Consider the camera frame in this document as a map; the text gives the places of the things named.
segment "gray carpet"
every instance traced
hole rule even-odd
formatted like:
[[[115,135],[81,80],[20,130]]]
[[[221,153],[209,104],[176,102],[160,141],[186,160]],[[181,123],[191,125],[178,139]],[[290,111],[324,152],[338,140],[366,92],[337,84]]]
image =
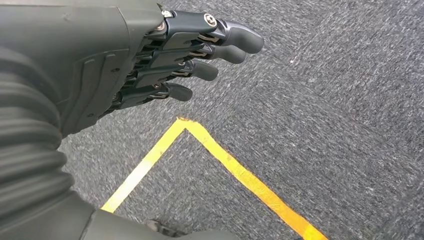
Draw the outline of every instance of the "gray carpet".
[[[101,206],[176,117],[201,123],[329,239],[424,239],[424,0],[184,0],[249,23],[265,49],[178,80],[190,102],[114,112],[64,140],[66,170]],[[297,234],[183,133],[116,214],[244,240]]]

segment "prosthetic hand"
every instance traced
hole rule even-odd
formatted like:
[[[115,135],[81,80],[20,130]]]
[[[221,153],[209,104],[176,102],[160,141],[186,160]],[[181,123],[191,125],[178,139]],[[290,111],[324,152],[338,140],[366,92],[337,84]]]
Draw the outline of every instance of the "prosthetic hand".
[[[169,80],[218,74],[197,59],[238,64],[264,44],[239,23],[152,0],[0,1],[0,33],[1,240],[164,239],[71,191],[62,138],[115,110],[187,101]]]

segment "robotic hand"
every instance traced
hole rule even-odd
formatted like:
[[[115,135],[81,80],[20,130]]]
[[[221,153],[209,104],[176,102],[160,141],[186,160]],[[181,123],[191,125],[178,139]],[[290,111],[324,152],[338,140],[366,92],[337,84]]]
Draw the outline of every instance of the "robotic hand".
[[[209,13],[163,10],[162,15],[164,21],[145,35],[133,70],[104,114],[152,100],[188,101],[193,95],[190,89],[167,81],[189,77],[212,81],[218,69],[197,59],[240,64],[247,53],[256,54],[264,45],[264,39],[246,26]]]
[[[57,148],[115,110],[189,100],[168,81],[213,80],[218,70],[197,59],[239,64],[264,44],[239,23],[154,0],[0,1],[0,33],[1,240],[164,239],[83,201]]]

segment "yellow tape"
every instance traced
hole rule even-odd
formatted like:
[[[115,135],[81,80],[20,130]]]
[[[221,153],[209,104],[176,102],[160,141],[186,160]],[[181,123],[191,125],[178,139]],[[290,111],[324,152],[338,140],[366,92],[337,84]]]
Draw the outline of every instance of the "yellow tape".
[[[261,180],[225,151],[202,125],[185,118],[178,118],[175,121],[102,209],[113,213],[184,129],[187,129],[241,184],[255,194],[303,239],[327,240],[319,230],[288,207]]]
[[[107,200],[101,208],[104,211],[113,213],[121,203],[130,195],[133,189],[139,184],[149,170],[161,158],[162,154],[171,146],[175,139],[184,131],[181,121],[174,122],[135,169],[129,174],[116,192]]]

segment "robotic forearm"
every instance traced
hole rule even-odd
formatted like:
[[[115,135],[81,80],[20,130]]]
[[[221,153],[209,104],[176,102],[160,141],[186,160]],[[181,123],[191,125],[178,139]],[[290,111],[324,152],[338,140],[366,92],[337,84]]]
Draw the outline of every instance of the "robotic forearm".
[[[0,0],[0,239],[163,239],[71,191],[62,138],[115,110],[187,101],[192,91],[169,80],[211,81],[218,70],[197,59],[238,64],[263,44],[241,24],[154,0]]]

